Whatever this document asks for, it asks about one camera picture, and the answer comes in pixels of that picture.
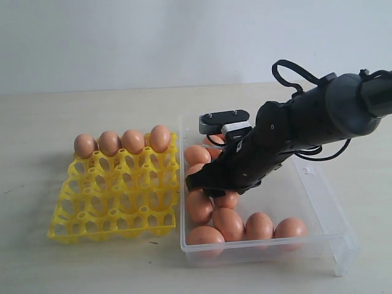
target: clear plastic container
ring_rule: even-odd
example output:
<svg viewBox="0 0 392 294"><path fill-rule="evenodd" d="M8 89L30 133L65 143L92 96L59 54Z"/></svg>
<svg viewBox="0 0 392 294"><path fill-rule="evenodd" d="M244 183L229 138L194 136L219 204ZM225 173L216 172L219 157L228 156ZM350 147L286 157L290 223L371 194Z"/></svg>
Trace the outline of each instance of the clear plastic container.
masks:
<svg viewBox="0 0 392 294"><path fill-rule="evenodd" d="M200 145L203 140L203 135L198 132L198 114L180 116L179 136L181 182L184 183L184 174L189 168L183 158L184 150L192 144ZM186 236L195 226L188 219L184 206L187 195L185 184L182 184L180 242L192 265L331 257L335 275L344 276L359 254L357 238L319 164L292 156L282 168L269 174L260 187L241 195L235 209L244 223L257 211L267 213L274 226L287 217L299 217L307 225L307 237L188 245ZM280 248L293 243L302 245L292 252ZM213 249L223 249L223 252L215 258L203 254Z"/></svg>

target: egg in tray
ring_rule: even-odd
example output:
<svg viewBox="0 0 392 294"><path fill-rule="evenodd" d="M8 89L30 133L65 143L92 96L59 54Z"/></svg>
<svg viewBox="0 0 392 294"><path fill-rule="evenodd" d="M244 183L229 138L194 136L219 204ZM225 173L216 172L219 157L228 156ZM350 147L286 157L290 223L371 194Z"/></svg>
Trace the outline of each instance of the egg in tray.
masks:
<svg viewBox="0 0 392 294"><path fill-rule="evenodd" d="M121 138L106 131L98 141L79 135L47 236L72 244L81 237L168 234L176 225L179 191L176 139L162 125L146 135L128 130Z"/></svg>

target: egg tray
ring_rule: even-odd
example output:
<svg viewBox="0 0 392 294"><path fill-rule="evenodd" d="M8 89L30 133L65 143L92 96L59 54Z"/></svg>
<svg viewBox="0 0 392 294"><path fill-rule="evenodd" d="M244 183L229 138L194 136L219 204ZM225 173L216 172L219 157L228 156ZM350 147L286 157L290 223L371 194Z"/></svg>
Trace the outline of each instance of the egg tray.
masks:
<svg viewBox="0 0 392 294"><path fill-rule="evenodd" d="M149 134L146 134L149 145ZM177 136L163 153L147 146L140 154L120 149L108 157L95 151L75 156L68 167L47 236L66 244L81 237L105 241L112 235L135 238L150 231L162 236L176 226L178 203Z"/></svg>

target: egg tray cup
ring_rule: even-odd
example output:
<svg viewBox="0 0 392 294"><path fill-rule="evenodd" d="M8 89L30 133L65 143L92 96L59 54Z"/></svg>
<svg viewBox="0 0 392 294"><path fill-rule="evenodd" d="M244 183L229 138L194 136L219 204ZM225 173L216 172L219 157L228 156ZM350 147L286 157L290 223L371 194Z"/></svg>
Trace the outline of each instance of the egg tray cup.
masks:
<svg viewBox="0 0 392 294"><path fill-rule="evenodd" d="M156 236L176 227L173 206L179 199L177 135L163 153L147 147L140 154L120 149L108 157L95 151L89 159L74 156L51 219L48 238L66 244L81 237L105 241L112 235Z"/></svg>

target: white wall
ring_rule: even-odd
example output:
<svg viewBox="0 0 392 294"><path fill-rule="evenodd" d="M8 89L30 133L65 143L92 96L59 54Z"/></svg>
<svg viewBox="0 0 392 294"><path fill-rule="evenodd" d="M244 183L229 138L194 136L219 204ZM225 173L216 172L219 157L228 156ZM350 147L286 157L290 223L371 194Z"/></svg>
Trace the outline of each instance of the white wall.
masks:
<svg viewBox="0 0 392 294"><path fill-rule="evenodd" d="M392 2L0 0L0 94L392 69Z"/></svg>

